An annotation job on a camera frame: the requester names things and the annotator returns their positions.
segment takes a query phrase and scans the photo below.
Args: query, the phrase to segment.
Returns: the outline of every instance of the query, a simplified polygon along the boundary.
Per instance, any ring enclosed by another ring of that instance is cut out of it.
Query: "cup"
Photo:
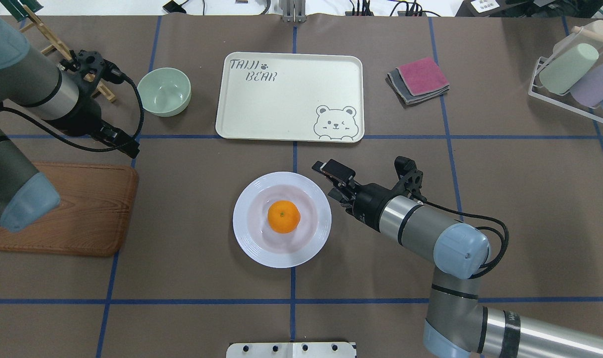
[[[142,107],[156,116],[174,116],[190,102],[190,81],[175,68],[158,68],[138,84]]]
[[[603,99],[603,64],[590,70],[571,88],[571,95],[581,105],[593,107]]]
[[[603,20],[593,21],[592,23],[589,23],[588,25],[584,25],[583,27],[589,31],[595,32],[596,34],[600,34],[603,36]],[[553,46],[553,53],[555,54],[556,52],[558,52],[560,50],[560,47],[562,47],[569,41],[570,41],[569,45],[567,45],[567,47],[563,48],[563,51],[567,51],[570,48],[572,48],[576,45],[579,45],[581,43],[588,43],[589,45],[592,45],[595,48],[599,48],[602,45],[601,42],[595,41],[594,39],[588,38],[584,35],[579,35],[578,38],[575,38],[576,35],[578,35],[578,34],[576,34],[576,33],[569,34],[569,36],[567,36],[566,38],[563,38],[562,40],[560,40],[560,42],[556,43]]]
[[[599,56],[595,47],[580,43],[540,71],[540,82],[551,93],[562,95],[593,67]]]

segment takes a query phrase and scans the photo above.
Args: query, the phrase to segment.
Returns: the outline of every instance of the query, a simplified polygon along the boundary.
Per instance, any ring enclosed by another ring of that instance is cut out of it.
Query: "orange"
[[[276,201],[268,209],[268,224],[279,234],[287,234],[296,229],[300,219],[297,206],[287,200]]]

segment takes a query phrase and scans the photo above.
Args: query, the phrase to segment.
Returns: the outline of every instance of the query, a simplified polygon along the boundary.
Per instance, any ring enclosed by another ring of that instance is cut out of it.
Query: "white mounting plate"
[[[226,358],[356,358],[356,343],[231,344],[226,350]]]
[[[233,52],[224,60],[215,122],[224,138],[353,143],[364,127],[356,57]]]

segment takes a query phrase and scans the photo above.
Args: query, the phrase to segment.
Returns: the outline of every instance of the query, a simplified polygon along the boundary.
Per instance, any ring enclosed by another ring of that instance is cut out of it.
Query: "bear cartoon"
[[[331,140],[354,140],[358,134],[358,125],[354,120],[356,109],[347,106],[343,109],[330,109],[328,106],[317,107],[317,123],[315,123],[315,133],[322,137],[328,137]]]

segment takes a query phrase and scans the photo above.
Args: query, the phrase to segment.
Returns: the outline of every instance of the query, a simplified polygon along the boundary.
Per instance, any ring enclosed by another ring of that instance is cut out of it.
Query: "white tray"
[[[361,140],[363,68],[352,56],[233,52],[215,130],[232,139]]]

